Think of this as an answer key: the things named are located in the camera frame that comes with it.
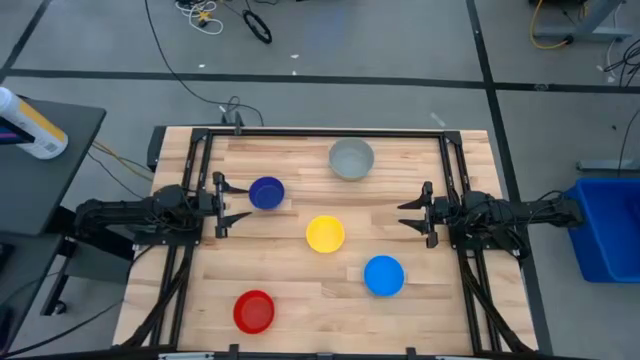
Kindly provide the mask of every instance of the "yellow bowl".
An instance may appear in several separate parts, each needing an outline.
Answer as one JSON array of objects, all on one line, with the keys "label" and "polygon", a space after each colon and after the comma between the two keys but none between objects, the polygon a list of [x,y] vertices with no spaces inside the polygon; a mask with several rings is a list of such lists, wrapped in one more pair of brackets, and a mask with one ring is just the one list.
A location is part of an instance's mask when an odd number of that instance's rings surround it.
[{"label": "yellow bowl", "polygon": [[319,253],[331,253],[344,242],[344,227],[333,216],[317,216],[307,226],[307,242]]}]

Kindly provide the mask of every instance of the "gray bowl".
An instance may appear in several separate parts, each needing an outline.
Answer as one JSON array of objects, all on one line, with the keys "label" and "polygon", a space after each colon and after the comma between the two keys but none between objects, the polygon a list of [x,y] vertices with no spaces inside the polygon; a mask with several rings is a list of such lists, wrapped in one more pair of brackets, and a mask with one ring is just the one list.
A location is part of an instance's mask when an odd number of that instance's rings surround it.
[{"label": "gray bowl", "polygon": [[373,168],[375,155],[366,141],[346,138],[336,141],[329,151],[331,170],[344,180],[362,179]]}]

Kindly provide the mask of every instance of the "yellow cable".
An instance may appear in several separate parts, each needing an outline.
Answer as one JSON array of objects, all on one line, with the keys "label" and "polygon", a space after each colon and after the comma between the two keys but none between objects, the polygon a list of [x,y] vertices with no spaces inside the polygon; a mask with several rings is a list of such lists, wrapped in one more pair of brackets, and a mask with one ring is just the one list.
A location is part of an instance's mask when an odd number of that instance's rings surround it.
[{"label": "yellow cable", "polygon": [[536,39],[534,38],[533,33],[535,32],[536,20],[538,18],[538,12],[540,11],[540,7],[542,6],[542,1],[543,0],[538,1],[538,6],[536,6],[536,10],[533,12],[533,16],[531,17],[531,25],[529,25],[529,40],[531,40],[531,43],[533,44],[533,46],[541,50],[553,50],[553,49],[557,49],[567,45],[568,43],[566,40],[563,40],[562,42],[557,43],[555,45],[540,45],[538,44],[538,42],[536,42]]},{"label": "yellow cable", "polygon": [[142,174],[140,172],[138,172],[136,169],[132,168],[129,164],[125,163],[124,160],[122,158],[120,158],[120,156],[118,156],[118,154],[116,154],[113,150],[111,150],[109,147],[107,147],[106,145],[100,143],[97,140],[94,140],[94,146],[96,147],[96,149],[98,150],[102,150],[103,152],[106,152],[108,155],[112,156],[114,159],[116,159],[120,164],[122,164],[122,166],[124,166],[125,168],[129,169],[129,171],[131,171],[132,173],[138,175],[139,177],[151,181],[153,182],[153,179],[146,176],[145,174]]}]

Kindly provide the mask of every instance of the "red bowl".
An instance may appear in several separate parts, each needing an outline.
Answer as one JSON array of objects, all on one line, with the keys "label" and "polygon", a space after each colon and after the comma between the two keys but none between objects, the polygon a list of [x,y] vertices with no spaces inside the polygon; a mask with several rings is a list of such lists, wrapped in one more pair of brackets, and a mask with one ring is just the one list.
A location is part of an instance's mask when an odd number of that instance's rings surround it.
[{"label": "red bowl", "polygon": [[273,299],[260,290],[251,290],[242,294],[233,307],[233,320],[238,329],[247,334],[259,334],[265,331],[275,315]]}]

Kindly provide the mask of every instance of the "white bottle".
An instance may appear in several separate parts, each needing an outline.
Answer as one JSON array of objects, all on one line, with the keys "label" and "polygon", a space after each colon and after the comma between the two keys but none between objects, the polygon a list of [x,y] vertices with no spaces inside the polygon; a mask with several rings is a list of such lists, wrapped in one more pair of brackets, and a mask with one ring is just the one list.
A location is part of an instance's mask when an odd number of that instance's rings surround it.
[{"label": "white bottle", "polygon": [[67,148],[67,134],[4,87],[0,87],[0,116],[34,137],[33,143],[16,146],[38,159],[53,159]]}]

